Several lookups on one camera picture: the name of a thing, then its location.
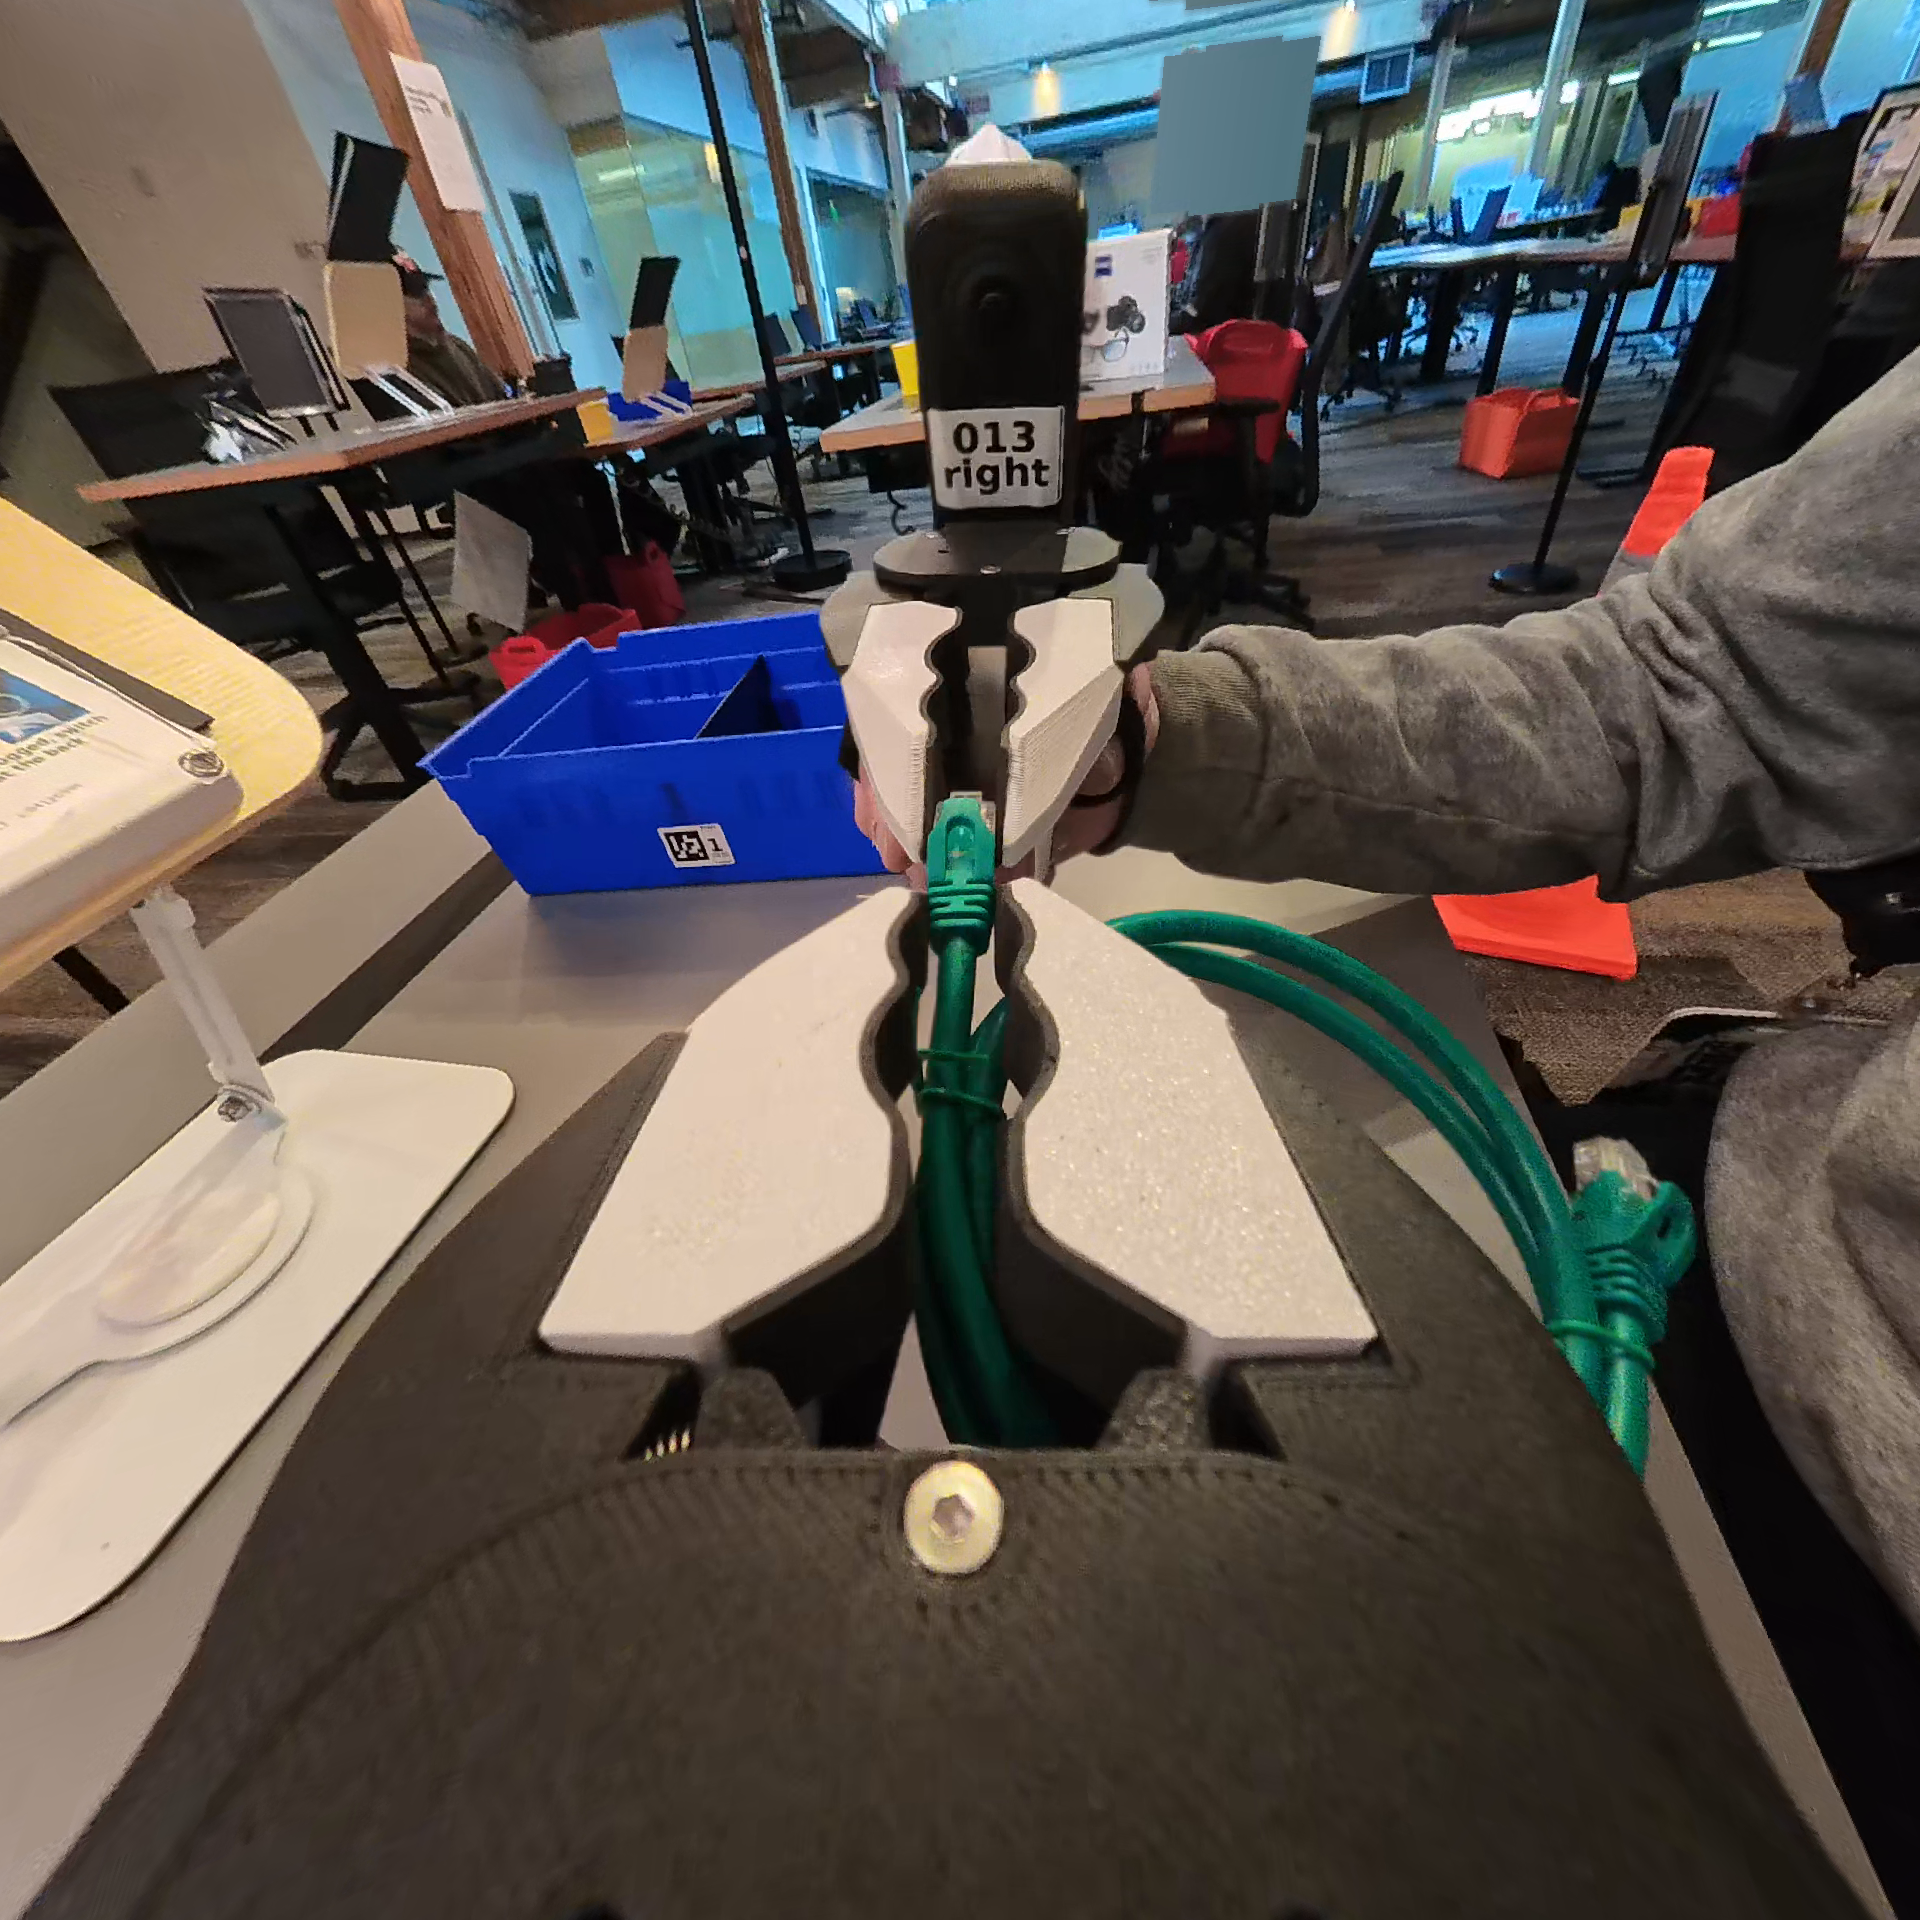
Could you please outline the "person's right hand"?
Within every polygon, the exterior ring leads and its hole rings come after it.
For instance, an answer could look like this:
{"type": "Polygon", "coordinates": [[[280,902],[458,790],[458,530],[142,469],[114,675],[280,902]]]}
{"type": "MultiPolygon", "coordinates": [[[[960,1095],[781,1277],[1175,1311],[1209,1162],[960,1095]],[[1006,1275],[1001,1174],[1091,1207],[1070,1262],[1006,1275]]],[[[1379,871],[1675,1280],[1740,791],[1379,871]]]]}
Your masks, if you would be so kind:
{"type": "MultiPolygon", "coordinates": [[[[1152,660],[1139,660],[1131,667],[1115,729],[1091,761],[1078,790],[1051,832],[1051,852],[1045,856],[1047,871],[1053,871],[1067,856],[1104,852],[1118,838],[1131,808],[1136,774],[1159,738],[1159,699],[1152,689],[1149,663],[1152,660]]],[[[861,767],[854,774],[851,808],[858,829],[869,838],[879,863],[921,885],[922,861],[903,849],[899,838],[879,814],[867,767],[861,767]]]]}

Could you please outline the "red plastic bin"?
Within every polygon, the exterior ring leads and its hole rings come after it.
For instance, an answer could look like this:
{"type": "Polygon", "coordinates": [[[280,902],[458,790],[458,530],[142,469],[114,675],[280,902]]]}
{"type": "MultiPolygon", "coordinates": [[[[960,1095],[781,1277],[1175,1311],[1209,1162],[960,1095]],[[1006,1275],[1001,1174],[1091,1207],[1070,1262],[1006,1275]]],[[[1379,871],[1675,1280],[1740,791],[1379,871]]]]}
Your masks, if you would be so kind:
{"type": "Polygon", "coordinates": [[[608,552],[602,569],[611,588],[611,604],[624,606],[638,629],[685,625],[685,588],[673,567],[673,557],[659,538],[641,538],[632,551],[608,552]]]}
{"type": "Polygon", "coordinates": [[[608,601],[585,601],[571,609],[550,609],[539,615],[526,633],[499,638],[492,650],[492,667],[502,689],[513,689],[534,675],[546,660],[565,652],[573,640],[611,650],[618,636],[638,633],[641,619],[632,606],[614,606],[608,601]]]}

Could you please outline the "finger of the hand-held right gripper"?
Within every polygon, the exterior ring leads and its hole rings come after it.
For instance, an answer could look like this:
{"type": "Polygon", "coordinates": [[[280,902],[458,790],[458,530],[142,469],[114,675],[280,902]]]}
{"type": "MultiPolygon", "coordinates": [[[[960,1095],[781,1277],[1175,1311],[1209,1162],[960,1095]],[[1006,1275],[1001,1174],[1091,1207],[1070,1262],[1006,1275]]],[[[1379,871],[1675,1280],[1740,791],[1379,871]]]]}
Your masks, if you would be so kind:
{"type": "Polygon", "coordinates": [[[926,863],[939,686],[933,650],[960,609],[921,599],[837,601],[837,685],[845,700],[845,757],[867,767],[876,808],[908,854],[926,863]]]}
{"type": "Polygon", "coordinates": [[[996,863],[1051,866],[1051,839],[1115,736],[1121,663],[1111,595],[1060,595],[1010,615],[1010,716],[1001,729],[996,863]]]}

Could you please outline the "person's right forearm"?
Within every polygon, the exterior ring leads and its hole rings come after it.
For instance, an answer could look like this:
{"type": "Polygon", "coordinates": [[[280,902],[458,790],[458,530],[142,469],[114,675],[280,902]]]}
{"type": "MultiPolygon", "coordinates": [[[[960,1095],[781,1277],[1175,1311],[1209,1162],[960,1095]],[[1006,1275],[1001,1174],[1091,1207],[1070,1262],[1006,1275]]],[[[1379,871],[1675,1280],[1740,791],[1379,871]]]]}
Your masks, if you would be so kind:
{"type": "Polygon", "coordinates": [[[1636,900],[1917,852],[1917,354],[1648,569],[1416,636],[1217,626],[1149,663],[1118,829],[1202,875],[1636,900]]]}

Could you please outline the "orange traffic cone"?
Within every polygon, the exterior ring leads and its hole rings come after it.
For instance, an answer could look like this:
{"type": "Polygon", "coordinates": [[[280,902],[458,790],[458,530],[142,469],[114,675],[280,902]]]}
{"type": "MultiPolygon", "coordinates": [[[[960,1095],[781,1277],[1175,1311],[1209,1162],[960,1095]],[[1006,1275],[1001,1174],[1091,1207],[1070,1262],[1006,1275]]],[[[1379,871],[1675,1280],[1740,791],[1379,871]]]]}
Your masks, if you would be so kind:
{"type": "Polygon", "coordinates": [[[1700,508],[1714,466],[1713,446],[1672,446],[1652,469],[1612,569],[1643,569],[1700,508]]]}

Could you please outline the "orange flat cone base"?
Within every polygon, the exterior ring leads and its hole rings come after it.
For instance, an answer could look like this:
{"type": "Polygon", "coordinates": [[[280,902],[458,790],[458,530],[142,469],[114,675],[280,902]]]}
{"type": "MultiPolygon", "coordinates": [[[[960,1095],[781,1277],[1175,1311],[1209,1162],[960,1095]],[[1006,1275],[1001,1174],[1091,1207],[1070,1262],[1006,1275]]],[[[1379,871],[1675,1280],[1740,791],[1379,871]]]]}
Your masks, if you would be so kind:
{"type": "Polygon", "coordinates": [[[1595,876],[1506,895],[1432,898],[1452,944],[1548,970],[1629,980],[1639,970],[1633,920],[1625,902],[1601,900],[1595,876]]]}

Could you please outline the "white product box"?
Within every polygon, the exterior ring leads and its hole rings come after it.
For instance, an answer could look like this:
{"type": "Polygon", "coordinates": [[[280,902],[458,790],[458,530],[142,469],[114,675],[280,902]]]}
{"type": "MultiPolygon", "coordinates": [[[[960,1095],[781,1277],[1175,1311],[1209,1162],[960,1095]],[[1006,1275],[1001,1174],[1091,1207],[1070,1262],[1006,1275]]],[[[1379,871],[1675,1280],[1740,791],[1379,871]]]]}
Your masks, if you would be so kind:
{"type": "Polygon", "coordinates": [[[1091,237],[1078,321],[1082,385],[1152,385],[1165,374],[1166,314],[1169,230],[1091,237]]]}

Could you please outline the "orange plastic bin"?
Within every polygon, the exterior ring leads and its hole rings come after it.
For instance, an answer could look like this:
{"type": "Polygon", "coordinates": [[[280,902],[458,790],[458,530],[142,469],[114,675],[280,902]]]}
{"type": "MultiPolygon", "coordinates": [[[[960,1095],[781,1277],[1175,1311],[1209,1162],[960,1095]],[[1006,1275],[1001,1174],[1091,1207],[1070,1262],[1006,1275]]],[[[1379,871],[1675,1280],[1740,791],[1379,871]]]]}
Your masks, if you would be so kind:
{"type": "Polygon", "coordinates": [[[1493,389],[1469,399],[1456,466],[1490,479],[1558,470],[1581,399],[1565,389],[1493,389]]]}

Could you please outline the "white framed sign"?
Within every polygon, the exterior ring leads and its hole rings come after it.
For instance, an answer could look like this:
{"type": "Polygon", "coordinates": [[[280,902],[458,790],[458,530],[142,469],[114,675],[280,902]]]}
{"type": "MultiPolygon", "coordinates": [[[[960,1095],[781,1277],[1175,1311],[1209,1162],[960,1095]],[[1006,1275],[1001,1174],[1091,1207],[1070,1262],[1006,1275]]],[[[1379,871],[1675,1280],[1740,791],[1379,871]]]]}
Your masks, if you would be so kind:
{"type": "Polygon", "coordinates": [[[210,716],[3,614],[3,944],[226,821],[210,716]]]}

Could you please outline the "person's grey clothed torso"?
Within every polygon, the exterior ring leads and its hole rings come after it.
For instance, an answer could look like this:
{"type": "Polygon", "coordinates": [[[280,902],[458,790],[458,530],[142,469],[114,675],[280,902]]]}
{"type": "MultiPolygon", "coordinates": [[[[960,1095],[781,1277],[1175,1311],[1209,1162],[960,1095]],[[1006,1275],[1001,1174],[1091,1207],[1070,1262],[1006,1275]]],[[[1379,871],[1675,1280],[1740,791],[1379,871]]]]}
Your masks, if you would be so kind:
{"type": "Polygon", "coordinates": [[[1720,1314],[1767,1426],[1917,1620],[1917,1013],[1754,1041],[1707,1169],[1720,1314]]]}

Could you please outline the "black office chair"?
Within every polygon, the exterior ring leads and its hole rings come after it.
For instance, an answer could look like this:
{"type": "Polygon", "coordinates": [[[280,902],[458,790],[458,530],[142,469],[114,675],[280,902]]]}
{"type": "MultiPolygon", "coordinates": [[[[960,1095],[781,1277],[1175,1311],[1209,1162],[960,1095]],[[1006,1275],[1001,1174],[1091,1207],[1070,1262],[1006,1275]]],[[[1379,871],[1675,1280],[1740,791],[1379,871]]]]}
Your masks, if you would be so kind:
{"type": "Polygon", "coordinates": [[[1287,443],[1284,470],[1270,511],[1271,521],[1307,518],[1317,508],[1324,490],[1324,427],[1334,391],[1354,361],[1354,321],[1369,301],[1372,261],[1395,220],[1402,197],[1405,170],[1391,170],[1378,179],[1364,207],[1354,213],[1348,231],[1348,256],[1339,270],[1331,297],[1320,302],[1317,328],[1300,379],[1295,389],[1297,433],[1287,443]]]}

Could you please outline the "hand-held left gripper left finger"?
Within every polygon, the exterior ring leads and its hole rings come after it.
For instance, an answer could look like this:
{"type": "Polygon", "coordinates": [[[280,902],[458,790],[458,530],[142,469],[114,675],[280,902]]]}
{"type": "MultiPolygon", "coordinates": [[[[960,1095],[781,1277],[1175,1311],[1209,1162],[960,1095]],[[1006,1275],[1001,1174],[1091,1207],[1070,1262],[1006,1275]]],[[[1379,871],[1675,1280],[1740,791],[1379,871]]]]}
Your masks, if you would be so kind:
{"type": "Polygon", "coordinates": [[[906,1140],[876,1032],[918,905],[903,885],[858,900],[689,1021],[541,1311],[548,1349],[716,1366],[879,1245],[906,1140]]]}

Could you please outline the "blue plastic bin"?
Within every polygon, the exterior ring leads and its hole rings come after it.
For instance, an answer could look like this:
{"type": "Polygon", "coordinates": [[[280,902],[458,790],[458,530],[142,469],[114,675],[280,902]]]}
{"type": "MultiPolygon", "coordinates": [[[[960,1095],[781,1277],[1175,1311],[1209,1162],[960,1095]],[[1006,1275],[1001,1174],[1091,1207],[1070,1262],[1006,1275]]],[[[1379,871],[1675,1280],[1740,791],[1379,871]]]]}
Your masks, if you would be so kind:
{"type": "Polygon", "coordinates": [[[882,875],[817,606],[571,640],[422,770],[530,898],[882,875]]]}

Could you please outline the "wooden desk with black legs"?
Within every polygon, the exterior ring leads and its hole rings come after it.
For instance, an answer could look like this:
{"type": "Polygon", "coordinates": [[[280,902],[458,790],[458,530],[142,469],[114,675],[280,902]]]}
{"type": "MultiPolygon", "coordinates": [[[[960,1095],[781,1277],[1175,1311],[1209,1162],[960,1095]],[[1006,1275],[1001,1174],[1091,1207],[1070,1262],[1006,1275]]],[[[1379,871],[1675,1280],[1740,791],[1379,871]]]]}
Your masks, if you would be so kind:
{"type": "Polygon", "coordinates": [[[365,625],[412,615],[382,516],[581,452],[578,410],[600,398],[550,389],[301,433],[232,405],[210,366],[57,391],[90,462],[76,493],[147,578],[267,663],[306,652],[333,672],[320,784],[347,804],[408,797],[425,781],[418,707],[473,689],[439,655],[421,685],[374,663],[365,625]]]}
{"type": "MultiPolygon", "coordinates": [[[[1152,379],[1094,379],[1078,393],[1078,419],[1143,419],[1159,415],[1202,410],[1216,398],[1213,372],[1183,335],[1166,344],[1165,372],[1152,379]]],[[[913,399],[885,391],[875,403],[845,415],[821,430],[821,453],[850,456],[871,493],[899,508],[903,490],[926,490],[926,427],[913,399]]]]}

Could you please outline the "black stanchion pole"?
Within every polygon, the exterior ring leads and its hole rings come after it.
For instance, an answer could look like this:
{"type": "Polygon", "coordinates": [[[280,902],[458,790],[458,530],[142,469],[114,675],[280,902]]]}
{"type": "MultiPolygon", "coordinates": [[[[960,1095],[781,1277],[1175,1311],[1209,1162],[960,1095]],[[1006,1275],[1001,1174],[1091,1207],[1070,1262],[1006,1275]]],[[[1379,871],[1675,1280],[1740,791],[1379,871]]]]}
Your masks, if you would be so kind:
{"type": "Polygon", "coordinates": [[[710,43],[707,43],[707,18],[705,18],[705,4],[700,1],[681,1],[686,36],[689,36],[689,53],[696,62],[700,97],[705,97],[705,111],[707,111],[707,131],[713,138],[716,149],[716,163],[717,163],[717,180],[722,192],[727,200],[727,219],[733,227],[733,250],[734,250],[734,266],[742,274],[744,297],[749,307],[749,332],[756,341],[757,352],[757,385],[760,385],[760,418],[766,422],[766,440],[771,446],[771,469],[776,469],[776,483],[781,490],[783,511],[791,521],[798,551],[787,551],[779,560],[766,564],[769,578],[779,591],[783,594],[821,594],[830,588],[841,588],[850,574],[851,574],[851,557],[842,548],[821,548],[814,544],[813,525],[807,516],[807,503],[804,503],[804,484],[798,473],[798,456],[791,449],[788,437],[788,419],[783,415],[783,399],[781,399],[781,372],[776,366],[776,354],[760,332],[764,324],[764,308],[760,308],[760,290],[756,277],[756,256],[749,244],[749,227],[746,227],[746,213],[744,200],[739,192],[734,180],[734,168],[733,168],[733,146],[727,138],[727,121],[723,121],[723,107],[717,99],[717,85],[713,77],[713,62],[710,62],[710,43]]]}
{"type": "Polygon", "coordinates": [[[1490,574],[1490,588],[1506,595],[1540,599],[1551,594],[1568,594],[1578,581],[1571,564],[1552,561],[1552,533],[1571,493],[1571,479],[1575,477],[1585,433],[1595,415],[1595,399],[1618,337],[1625,302],[1639,287],[1659,280],[1667,271],[1680,227],[1687,227],[1687,197],[1707,131],[1714,116],[1714,105],[1719,91],[1687,92],[1667,116],[1667,134],[1652,168],[1652,180],[1643,196],[1639,223],[1633,227],[1625,253],[1604,280],[1601,332],[1595,335],[1595,349],[1587,358],[1578,409],[1571,419],[1571,437],[1552,479],[1552,490],[1548,496],[1544,518],[1540,525],[1540,542],[1530,551],[1530,560],[1499,564],[1490,574]]]}

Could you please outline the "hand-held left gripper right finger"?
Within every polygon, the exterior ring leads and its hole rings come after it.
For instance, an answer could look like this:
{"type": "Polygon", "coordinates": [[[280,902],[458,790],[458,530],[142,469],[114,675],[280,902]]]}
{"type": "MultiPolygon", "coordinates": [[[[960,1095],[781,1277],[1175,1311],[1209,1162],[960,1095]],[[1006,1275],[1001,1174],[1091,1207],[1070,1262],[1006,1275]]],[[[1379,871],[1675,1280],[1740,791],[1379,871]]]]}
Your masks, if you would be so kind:
{"type": "Polygon", "coordinates": [[[1016,1343],[1047,1372],[1364,1353],[1375,1318],[1226,1013],[1033,876],[1001,902],[1016,1343]]]}

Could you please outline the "framed tablet screen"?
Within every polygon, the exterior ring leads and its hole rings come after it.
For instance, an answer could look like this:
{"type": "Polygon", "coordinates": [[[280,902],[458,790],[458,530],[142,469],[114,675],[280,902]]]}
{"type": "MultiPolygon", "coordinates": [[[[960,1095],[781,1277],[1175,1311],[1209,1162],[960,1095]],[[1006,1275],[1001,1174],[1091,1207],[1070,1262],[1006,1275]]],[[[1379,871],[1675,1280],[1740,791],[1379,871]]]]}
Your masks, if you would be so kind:
{"type": "Polygon", "coordinates": [[[320,419],[350,410],[350,391],[306,308],[290,291],[203,287],[201,301],[270,418],[320,419]]]}

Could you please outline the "white sign stand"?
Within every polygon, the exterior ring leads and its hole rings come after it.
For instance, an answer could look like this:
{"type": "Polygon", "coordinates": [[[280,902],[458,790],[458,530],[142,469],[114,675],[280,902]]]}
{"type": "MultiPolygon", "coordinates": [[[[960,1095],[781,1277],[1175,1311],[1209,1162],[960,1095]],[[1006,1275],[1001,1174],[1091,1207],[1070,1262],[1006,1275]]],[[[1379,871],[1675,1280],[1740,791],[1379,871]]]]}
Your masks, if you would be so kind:
{"type": "Polygon", "coordinates": [[[162,889],[131,910],[213,1098],[3,1280],[3,1640],[179,1529],[513,1108],[496,1067],[263,1061],[162,889]]]}

